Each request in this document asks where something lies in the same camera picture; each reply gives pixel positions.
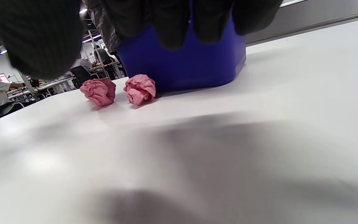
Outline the person's right hand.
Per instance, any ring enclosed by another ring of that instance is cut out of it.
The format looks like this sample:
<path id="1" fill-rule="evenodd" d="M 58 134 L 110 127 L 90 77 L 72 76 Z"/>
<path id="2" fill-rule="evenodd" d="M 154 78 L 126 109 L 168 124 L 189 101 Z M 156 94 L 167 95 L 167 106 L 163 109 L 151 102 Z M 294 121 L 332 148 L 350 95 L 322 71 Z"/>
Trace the person's right hand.
<path id="1" fill-rule="evenodd" d="M 0 0 L 0 40 L 11 66 L 52 80 L 67 72 L 82 46 L 80 9 L 91 11 L 109 50 L 152 24 L 161 44 L 182 47 L 190 24 L 204 44 L 215 44 L 231 17 L 238 35 L 263 30 L 281 0 Z"/>

